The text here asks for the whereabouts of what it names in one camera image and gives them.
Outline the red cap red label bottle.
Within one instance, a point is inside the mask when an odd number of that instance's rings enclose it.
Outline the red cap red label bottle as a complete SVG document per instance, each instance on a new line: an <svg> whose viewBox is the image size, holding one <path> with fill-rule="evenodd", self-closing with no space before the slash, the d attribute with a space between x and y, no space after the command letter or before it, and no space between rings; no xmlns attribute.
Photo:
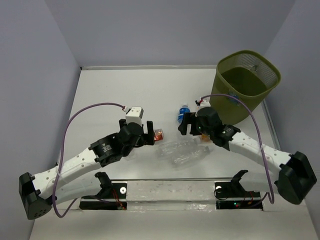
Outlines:
<svg viewBox="0 0 320 240"><path fill-rule="evenodd" d="M154 131L154 141L159 142L164 139L164 132L161 128L155 129Z"/></svg>

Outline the blue label bottle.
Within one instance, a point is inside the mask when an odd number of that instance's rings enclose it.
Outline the blue label bottle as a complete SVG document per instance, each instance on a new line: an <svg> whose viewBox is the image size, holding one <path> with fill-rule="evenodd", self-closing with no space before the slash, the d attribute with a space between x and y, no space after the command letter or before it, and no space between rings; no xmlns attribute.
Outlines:
<svg viewBox="0 0 320 240"><path fill-rule="evenodd" d="M185 113L190 113L190 107L187 103L183 103L180 108L178 109L178 114L177 114L177 123L180 125L183 121Z"/></svg>
<svg viewBox="0 0 320 240"><path fill-rule="evenodd" d="M226 99L237 107L241 105L241 103L239 102L239 97L233 92L228 92Z"/></svg>

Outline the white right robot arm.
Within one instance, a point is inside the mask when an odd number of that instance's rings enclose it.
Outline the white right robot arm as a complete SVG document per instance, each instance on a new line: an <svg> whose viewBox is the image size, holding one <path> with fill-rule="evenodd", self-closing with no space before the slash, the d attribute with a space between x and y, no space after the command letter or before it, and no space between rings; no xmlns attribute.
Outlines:
<svg viewBox="0 0 320 240"><path fill-rule="evenodd" d="M297 151L288 153L254 140L239 128L224 124L218 113L211 107L200 108L197 112L186 112L178 127L185 136L206 135L216 146L242 155L265 169L267 189L273 197L278 193L287 202L299 205L317 183L317 177L307 156Z"/></svg>

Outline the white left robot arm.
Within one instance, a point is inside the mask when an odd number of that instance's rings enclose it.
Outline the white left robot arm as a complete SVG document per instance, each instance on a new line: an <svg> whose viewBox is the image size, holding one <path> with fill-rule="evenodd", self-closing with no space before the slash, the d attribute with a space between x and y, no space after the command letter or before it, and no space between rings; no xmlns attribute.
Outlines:
<svg viewBox="0 0 320 240"><path fill-rule="evenodd" d="M152 146L154 124L119 120L119 132L107 135L73 158L41 173L25 172L18 178L18 192L28 220L38 219L58 204L83 196L104 198L113 190L112 181L100 169L119 162L135 148Z"/></svg>

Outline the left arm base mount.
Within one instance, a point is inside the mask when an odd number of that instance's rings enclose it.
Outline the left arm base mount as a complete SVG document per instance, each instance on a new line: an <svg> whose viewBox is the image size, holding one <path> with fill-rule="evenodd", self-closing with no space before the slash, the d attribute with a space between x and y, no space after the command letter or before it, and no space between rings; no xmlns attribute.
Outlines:
<svg viewBox="0 0 320 240"><path fill-rule="evenodd" d="M127 209L127 182L111 181L105 172L97 172L99 192L80 199L81 210L124 211Z"/></svg>

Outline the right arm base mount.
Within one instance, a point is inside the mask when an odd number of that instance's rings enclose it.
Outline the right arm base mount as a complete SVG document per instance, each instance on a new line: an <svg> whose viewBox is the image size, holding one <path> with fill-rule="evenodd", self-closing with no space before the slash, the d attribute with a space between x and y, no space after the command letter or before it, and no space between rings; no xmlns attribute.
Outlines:
<svg viewBox="0 0 320 240"><path fill-rule="evenodd" d="M263 210L261 193L246 191L240 184L240 180L247 172L248 170L241 170L230 181L214 183L213 195L217 210Z"/></svg>

